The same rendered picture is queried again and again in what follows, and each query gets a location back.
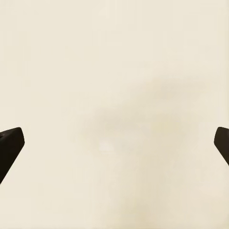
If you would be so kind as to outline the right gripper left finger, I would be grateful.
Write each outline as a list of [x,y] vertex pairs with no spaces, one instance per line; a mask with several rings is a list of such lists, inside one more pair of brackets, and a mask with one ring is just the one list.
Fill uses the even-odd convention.
[[0,184],[25,145],[20,127],[0,132]]

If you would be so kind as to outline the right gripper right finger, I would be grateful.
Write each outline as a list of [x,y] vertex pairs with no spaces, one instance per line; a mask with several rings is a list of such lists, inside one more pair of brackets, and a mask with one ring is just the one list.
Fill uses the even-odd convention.
[[229,129],[218,127],[214,144],[229,165]]

